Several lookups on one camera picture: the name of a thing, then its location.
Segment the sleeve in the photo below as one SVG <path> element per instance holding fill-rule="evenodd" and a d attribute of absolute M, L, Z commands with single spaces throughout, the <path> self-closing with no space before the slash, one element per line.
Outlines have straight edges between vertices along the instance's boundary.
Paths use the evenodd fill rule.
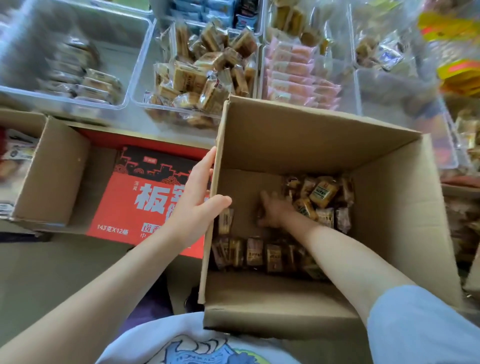
<path fill-rule="evenodd" d="M 375 364 L 478 363 L 480 328 L 418 286 L 385 292 L 367 321 Z"/>

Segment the shirt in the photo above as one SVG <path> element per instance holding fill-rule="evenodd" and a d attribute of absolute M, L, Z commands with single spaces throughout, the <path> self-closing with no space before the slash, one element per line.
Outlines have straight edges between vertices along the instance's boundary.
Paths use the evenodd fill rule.
<path fill-rule="evenodd" d="M 480 363 L 480 328 L 418 286 L 395 287 L 373 305 L 367 332 L 375 364 Z M 298 364 L 272 340 L 203 329 L 203 313 L 139 325 L 97 364 Z"/>

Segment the cartoon print on shirt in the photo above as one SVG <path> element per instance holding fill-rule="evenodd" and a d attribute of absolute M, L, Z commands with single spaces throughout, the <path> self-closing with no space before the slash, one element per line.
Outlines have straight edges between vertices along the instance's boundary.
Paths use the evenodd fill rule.
<path fill-rule="evenodd" d="M 169 341 L 147 364 L 270 364 L 263 357 L 230 347 L 226 339 L 196 342 L 187 335 Z"/>

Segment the floor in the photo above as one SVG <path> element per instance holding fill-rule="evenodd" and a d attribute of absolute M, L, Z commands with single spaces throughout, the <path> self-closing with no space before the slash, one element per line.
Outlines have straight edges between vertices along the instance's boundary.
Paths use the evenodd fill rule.
<path fill-rule="evenodd" d="M 56 234 L 48 243 L 0 244 L 0 346 L 79 290 L 127 251 L 106 240 Z M 200 279 L 201 261 L 177 257 L 167 268 L 175 314 Z M 353 341 L 289 341 L 301 363 L 369 364 L 366 338 Z"/>

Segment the red logo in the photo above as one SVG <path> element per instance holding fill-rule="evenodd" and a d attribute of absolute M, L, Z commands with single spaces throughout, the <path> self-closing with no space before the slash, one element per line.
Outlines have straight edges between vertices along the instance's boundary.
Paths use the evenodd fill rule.
<path fill-rule="evenodd" d="M 156 164 L 156 158 L 144 156 L 144 162 L 145 162 L 145 163 Z"/>

